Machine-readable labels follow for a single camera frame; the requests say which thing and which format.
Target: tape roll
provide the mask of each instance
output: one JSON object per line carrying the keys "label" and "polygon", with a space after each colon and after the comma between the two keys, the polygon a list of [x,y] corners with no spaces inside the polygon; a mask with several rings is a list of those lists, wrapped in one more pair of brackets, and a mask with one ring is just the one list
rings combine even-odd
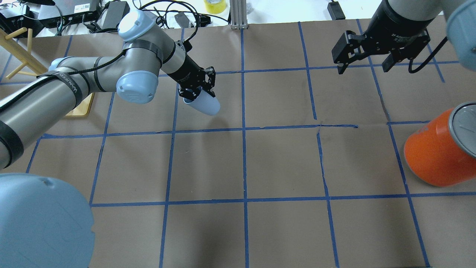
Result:
{"label": "tape roll", "polygon": [[203,2],[207,12],[210,14],[222,13],[227,7],[225,0],[203,0]]}

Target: wooden base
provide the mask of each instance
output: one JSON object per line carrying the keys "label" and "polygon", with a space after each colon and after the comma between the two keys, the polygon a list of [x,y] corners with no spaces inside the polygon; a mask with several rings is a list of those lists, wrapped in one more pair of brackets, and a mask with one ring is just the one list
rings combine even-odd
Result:
{"label": "wooden base", "polygon": [[66,117],[84,117],[89,114],[91,110],[94,93],[89,94],[76,108],[66,114]]}

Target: orange mug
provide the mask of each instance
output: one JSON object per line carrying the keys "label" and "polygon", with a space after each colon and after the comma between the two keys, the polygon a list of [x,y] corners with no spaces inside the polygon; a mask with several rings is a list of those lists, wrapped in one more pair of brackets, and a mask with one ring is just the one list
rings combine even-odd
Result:
{"label": "orange mug", "polygon": [[413,133],[404,155],[420,179],[439,187],[476,177],[476,102],[449,109]]}

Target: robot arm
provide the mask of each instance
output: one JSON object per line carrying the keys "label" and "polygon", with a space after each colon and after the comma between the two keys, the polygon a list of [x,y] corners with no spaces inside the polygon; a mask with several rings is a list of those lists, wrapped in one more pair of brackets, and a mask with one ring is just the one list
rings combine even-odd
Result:
{"label": "robot arm", "polygon": [[147,11],[135,10],[119,24],[123,51],[113,57],[56,59],[49,72],[0,102],[0,168],[23,154],[92,92],[117,92],[132,103],[150,102],[162,69],[179,85],[184,102],[215,115],[220,108],[212,91],[213,67],[203,69],[174,42]]}
{"label": "robot arm", "polygon": [[460,63],[476,71],[476,0],[382,0],[362,35],[346,31],[332,49],[339,74],[370,55],[389,54],[382,63],[384,72],[416,58],[430,41],[426,27],[441,11]]}

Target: white label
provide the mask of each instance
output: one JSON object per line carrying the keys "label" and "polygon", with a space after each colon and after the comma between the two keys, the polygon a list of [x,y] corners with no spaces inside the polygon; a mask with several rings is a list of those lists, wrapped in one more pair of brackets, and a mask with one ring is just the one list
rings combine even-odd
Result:
{"label": "white label", "polygon": [[80,13],[80,12],[85,12],[89,11],[89,7],[91,4],[82,4],[82,5],[76,5],[74,6],[74,13]]}

